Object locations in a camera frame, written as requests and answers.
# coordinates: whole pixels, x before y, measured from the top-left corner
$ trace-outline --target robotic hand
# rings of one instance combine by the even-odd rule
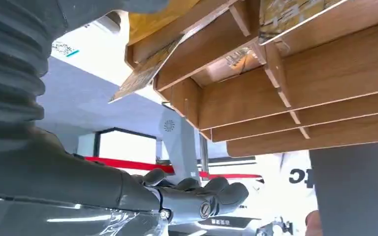
[[[134,178],[159,197],[160,213],[170,224],[196,222],[233,212],[249,195],[243,184],[228,184],[223,177],[209,181],[205,187],[192,178],[174,186],[167,184],[166,174],[160,169]]]

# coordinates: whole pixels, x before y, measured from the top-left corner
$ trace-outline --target person's hand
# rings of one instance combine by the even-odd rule
[[[307,216],[307,231],[305,236],[322,236],[322,224],[319,211],[315,210]]]

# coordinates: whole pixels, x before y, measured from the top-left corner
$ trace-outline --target ceiling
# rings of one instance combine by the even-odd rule
[[[42,78],[46,93],[37,98],[45,118],[37,125],[58,135],[84,135],[118,127],[160,137],[164,107],[138,94],[108,104],[118,86],[56,58]],[[225,143],[208,143],[209,156],[228,156]]]

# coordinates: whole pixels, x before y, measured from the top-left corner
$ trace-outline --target wooden slats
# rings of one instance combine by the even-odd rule
[[[231,13],[225,12],[176,49],[160,71],[156,89],[161,91],[178,83],[254,39],[253,35],[245,37]]]
[[[262,68],[206,86],[199,111],[199,129],[286,112]]]
[[[232,157],[293,150],[329,148],[378,142],[378,116],[364,117],[309,128],[311,139],[290,130],[227,142]]]
[[[378,24],[378,0],[348,0],[282,36],[282,55],[333,41]]]
[[[378,93],[378,26],[290,56],[283,64],[295,110]],[[285,112],[274,91],[255,89],[257,81],[265,76],[258,68],[207,86],[200,108],[200,128]]]
[[[235,140],[291,130],[301,126],[308,127],[378,115],[378,94],[307,108],[299,110],[297,113],[301,118],[300,125],[295,125],[287,114],[279,114],[214,128],[212,129],[212,140],[214,142]]]
[[[256,135],[270,134],[284,130],[297,129],[289,114],[254,119],[212,129],[212,141],[221,142]]]
[[[378,94],[299,111],[303,126],[311,126],[378,114]]]
[[[198,28],[210,23],[215,17],[228,9],[237,0],[201,0],[187,14],[154,32],[143,40],[133,44],[133,59],[141,62],[180,34],[196,33]]]
[[[378,26],[285,60],[295,108],[378,92]]]

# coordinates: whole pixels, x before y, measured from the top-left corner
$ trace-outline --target window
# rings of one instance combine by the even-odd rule
[[[119,128],[100,132],[99,157],[149,164],[156,163],[157,142],[154,136]],[[145,175],[148,171],[123,169],[131,175]]]

